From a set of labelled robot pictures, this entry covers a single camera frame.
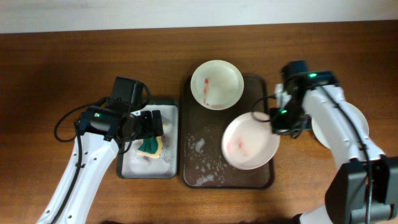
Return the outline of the green and yellow sponge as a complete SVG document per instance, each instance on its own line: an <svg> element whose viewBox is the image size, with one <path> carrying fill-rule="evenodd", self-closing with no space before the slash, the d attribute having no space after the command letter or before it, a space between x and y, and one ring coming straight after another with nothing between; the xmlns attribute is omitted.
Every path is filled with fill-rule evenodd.
<svg viewBox="0 0 398 224"><path fill-rule="evenodd" d="M160 157L162 150L162 136L157 136L143 139L142 144L137 149L137 153L142 156L158 158Z"/></svg>

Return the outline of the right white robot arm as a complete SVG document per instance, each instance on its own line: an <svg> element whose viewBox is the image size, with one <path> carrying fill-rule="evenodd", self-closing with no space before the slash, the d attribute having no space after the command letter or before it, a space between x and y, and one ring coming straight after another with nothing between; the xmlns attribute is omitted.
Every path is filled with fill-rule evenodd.
<svg viewBox="0 0 398 224"><path fill-rule="evenodd" d="M336 173L323 205L294 216L295 223L376 223L397 218L397 158L387 157L364 132L343 89L328 70L303 60L281 70L272 132L296 139L315 120L329 144Z"/></svg>

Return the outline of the pink plate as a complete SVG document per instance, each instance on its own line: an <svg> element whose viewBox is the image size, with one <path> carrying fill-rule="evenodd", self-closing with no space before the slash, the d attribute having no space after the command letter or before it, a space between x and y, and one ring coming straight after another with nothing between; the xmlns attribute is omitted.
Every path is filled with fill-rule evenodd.
<svg viewBox="0 0 398 224"><path fill-rule="evenodd" d="M269 115L263 112L248 112L228 125L221 140L221 151L229 165L252 170L274 157L280 136L272 132L268 119Z"/></svg>

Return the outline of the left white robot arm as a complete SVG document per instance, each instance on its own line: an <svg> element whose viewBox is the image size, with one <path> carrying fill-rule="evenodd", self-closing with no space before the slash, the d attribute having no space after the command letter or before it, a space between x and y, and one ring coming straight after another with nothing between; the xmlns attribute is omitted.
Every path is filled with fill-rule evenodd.
<svg viewBox="0 0 398 224"><path fill-rule="evenodd" d="M118 155L135 140L162 136L161 113L146 111L147 85L116 77L110 96L81 107L73 151L39 223L85 223L98 187Z"/></svg>

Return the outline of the small dark green tray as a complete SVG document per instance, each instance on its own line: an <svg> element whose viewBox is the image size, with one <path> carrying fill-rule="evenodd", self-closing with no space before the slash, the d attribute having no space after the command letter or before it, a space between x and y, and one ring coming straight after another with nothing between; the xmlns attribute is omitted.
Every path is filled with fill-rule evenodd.
<svg viewBox="0 0 398 224"><path fill-rule="evenodd" d="M116 173L122 179L171 179L177 173L178 162L178 101L154 100L140 111L159 110L161 112L164 134L163 150L160 157L151 158L137 153L142 140L126 146L129 151L118 157Z"/></svg>

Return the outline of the large brown serving tray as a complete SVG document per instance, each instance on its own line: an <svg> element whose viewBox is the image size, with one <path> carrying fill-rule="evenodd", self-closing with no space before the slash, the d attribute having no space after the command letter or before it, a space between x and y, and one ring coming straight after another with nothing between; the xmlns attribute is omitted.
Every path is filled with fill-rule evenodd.
<svg viewBox="0 0 398 224"><path fill-rule="evenodd" d="M185 81L180 99L180 177L194 189L269 188L275 179L274 161L253 170L239 170L223 157L221 140L233 119L251 110L253 103L267 95L265 80L245 74L240 100L226 110L209 110L193 97L190 80Z"/></svg>

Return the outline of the light grey plate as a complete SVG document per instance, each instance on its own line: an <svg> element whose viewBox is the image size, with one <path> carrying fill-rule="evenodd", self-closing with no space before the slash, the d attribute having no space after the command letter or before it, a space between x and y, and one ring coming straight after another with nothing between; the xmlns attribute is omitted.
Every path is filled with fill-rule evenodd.
<svg viewBox="0 0 398 224"><path fill-rule="evenodd" d="M362 114L362 112L357 107L355 107L351 103L348 103L348 102L345 102L345 103L346 103L347 107L354 113L355 117L357 117L357 119L360 121L361 127L362 127L363 131L365 132L365 134L369 135L369 125L368 125L368 122L367 122L367 119L365 118L365 116ZM324 137L318 123L314 119L312 119L312 131L315 135L315 138L323 146L330 149L330 145L329 145L328 141Z"/></svg>

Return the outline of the cream white plate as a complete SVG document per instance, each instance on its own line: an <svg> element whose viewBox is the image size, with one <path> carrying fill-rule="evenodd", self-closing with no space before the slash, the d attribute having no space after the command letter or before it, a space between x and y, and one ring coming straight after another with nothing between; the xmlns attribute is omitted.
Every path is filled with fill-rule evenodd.
<svg viewBox="0 0 398 224"><path fill-rule="evenodd" d="M190 89L194 99L203 107L225 110L235 105L243 95L243 75L232 63L210 60L193 72Z"/></svg>

